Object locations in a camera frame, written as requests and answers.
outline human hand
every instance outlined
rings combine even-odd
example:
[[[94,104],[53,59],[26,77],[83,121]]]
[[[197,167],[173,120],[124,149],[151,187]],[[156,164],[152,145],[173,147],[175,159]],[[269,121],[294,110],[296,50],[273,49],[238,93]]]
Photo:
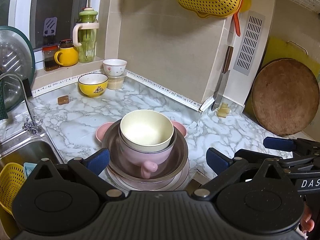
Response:
[[[304,203],[303,215],[300,220],[301,231],[303,233],[310,232],[315,226],[315,222],[311,219],[311,215],[311,209]]]

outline faucet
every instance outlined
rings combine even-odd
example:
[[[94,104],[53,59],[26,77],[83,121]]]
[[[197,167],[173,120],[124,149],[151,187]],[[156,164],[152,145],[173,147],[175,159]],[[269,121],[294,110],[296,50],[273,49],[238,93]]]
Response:
[[[39,127],[37,124],[36,124],[36,121],[35,119],[33,118],[32,114],[31,114],[31,111],[30,111],[30,106],[29,106],[29,103],[28,103],[28,99],[27,99],[27,95],[26,95],[26,91],[24,90],[24,86],[23,86],[23,83],[22,83],[22,80],[21,78],[19,78],[19,76],[17,74],[14,74],[14,73],[10,73],[10,72],[6,72],[6,73],[3,73],[0,75],[0,81],[4,78],[4,77],[8,77],[8,76],[11,76],[11,77],[15,77],[16,79],[18,79],[19,83],[20,83],[20,86],[21,86],[21,89],[22,89],[22,94],[23,94],[23,97],[24,97],[24,101],[26,103],[26,106],[27,106],[27,110],[29,112],[29,115],[30,115],[30,119],[31,119],[31,122],[28,122],[29,121],[29,118],[26,118],[26,122],[24,123],[23,125],[23,129],[25,131],[31,131],[32,134],[37,134],[41,131],[41,127]]]

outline pink bowl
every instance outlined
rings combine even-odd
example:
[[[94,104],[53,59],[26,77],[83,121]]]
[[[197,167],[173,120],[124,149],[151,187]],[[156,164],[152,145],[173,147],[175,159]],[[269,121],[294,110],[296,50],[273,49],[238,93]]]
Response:
[[[182,133],[183,137],[186,137],[187,135],[187,129],[184,127],[182,123],[179,123],[177,121],[171,121],[173,126],[179,130],[180,133]]]
[[[174,132],[172,139],[170,141],[169,146],[159,152],[147,153],[141,152],[132,149],[129,147],[126,142],[123,140],[121,131],[119,130],[119,138],[120,138],[120,150],[123,156],[132,164],[141,167],[141,176],[144,179],[149,179],[151,177],[152,172],[156,172],[158,170],[158,165],[163,163],[170,155],[174,143],[177,138],[177,133]]]
[[[96,131],[96,138],[99,142],[102,142],[104,134],[112,124],[113,122],[106,122],[98,127]]]

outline kitchen sink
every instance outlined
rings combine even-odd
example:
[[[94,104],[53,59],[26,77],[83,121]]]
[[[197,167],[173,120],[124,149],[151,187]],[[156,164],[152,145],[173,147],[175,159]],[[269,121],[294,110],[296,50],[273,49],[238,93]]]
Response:
[[[22,132],[0,144],[0,172],[7,163],[15,162],[23,166],[25,162],[38,163],[42,158],[63,163],[63,158],[44,129],[36,135]]]

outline pink bowl handle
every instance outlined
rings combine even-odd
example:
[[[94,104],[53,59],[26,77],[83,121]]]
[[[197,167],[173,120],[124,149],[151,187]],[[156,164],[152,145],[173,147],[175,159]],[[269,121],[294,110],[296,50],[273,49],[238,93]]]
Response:
[[[158,169],[158,165],[156,163],[153,163],[151,161],[145,161],[141,165],[141,176],[144,179],[150,179],[151,173],[156,172]]]

